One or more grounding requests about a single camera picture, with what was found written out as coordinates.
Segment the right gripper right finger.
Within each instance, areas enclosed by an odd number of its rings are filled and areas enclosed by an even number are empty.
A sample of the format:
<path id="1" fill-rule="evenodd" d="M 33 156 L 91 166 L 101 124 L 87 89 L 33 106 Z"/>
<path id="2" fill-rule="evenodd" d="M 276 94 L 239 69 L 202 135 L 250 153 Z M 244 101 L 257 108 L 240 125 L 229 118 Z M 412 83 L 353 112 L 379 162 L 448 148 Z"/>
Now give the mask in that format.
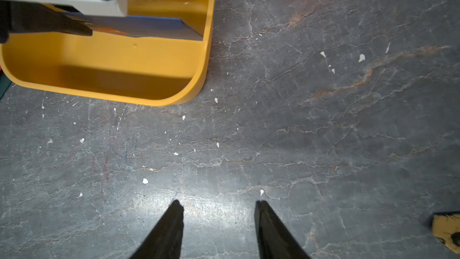
<path id="1" fill-rule="evenodd" d="M 255 230 L 261 259 L 310 259 L 265 200 L 256 202 Z"/>

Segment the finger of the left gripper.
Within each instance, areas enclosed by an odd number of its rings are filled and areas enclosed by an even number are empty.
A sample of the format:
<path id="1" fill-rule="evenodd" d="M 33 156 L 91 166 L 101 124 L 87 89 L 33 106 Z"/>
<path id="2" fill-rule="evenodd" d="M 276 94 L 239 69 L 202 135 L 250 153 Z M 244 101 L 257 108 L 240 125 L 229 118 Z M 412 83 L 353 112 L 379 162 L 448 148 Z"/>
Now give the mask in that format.
<path id="1" fill-rule="evenodd" d="M 91 36 L 93 31 L 66 15 L 42 4 L 1 1 L 1 43 L 8 42 L 10 34 L 60 32 Z"/>

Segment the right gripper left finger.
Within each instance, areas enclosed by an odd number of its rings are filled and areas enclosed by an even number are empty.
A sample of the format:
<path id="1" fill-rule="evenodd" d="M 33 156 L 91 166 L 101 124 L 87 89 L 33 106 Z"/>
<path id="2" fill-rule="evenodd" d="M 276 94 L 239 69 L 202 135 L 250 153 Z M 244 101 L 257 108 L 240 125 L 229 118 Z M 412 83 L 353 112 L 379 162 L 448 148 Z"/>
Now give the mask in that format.
<path id="1" fill-rule="evenodd" d="M 130 259 L 179 259 L 184 208 L 174 200 Z"/>

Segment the yellow plastic storage box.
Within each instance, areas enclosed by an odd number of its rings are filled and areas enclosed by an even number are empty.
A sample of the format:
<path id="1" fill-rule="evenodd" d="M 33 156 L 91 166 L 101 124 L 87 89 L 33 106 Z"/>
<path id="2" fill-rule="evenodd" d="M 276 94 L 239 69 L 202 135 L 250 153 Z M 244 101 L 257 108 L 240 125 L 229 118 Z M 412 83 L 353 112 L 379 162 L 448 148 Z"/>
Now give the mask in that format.
<path id="1" fill-rule="evenodd" d="M 131 38 L 93 31 L 10 34 L 1 43 L 1 69 L 32 89 L 148 106 L 183 104 L 206 80 L 215 0 L 128 0 L 127 16 L 178 18 L 201 41 Z M 56 12 L 71 6 L 42 4 Z"/>

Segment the blue envelope red sticker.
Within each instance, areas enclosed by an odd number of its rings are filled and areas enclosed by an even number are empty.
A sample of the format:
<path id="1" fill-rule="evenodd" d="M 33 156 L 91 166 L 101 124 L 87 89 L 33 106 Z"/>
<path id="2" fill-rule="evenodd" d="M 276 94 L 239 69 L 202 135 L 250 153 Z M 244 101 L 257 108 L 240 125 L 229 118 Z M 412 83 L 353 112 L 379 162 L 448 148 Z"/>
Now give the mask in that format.
<path id="1" fill-rule="evenodd" d="M 131 38 L 202 40 L 202 35 L 178 18 L 87 16 L 78 12 L 65 12 L 64 14 L 96 32 Z"/>

